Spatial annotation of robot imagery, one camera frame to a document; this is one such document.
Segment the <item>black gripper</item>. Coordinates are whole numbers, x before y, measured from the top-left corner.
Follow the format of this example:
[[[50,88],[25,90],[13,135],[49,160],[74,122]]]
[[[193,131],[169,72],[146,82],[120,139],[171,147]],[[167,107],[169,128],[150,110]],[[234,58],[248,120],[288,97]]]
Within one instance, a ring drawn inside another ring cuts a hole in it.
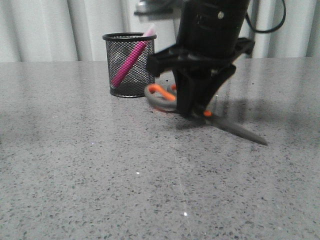
[[[231,63],[253,51],[255,42],[239,36],[248,7],[247,0],[182,1],[176,43],[149,55],[146,63],[155,77],[173,70],[176,109],[181,115],[188,116],[192,108],[203,116],[215,93],[235,73]],[[198,83],[192,107],[194,83],[181,69],[194,67],[222,69]]]

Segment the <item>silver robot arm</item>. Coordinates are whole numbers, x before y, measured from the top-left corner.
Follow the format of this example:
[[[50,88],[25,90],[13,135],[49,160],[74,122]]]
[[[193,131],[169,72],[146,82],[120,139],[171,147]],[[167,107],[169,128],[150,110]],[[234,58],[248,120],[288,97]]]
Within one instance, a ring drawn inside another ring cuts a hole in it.
[[[181,11],[174,45],[151,54],[146,68],[155,77],[172,71],[177,111],[202,115],[214,94],[236,71],[234,61],[254,41],[239,36],[247,0],[141,0],[135,15],[160,19]]]

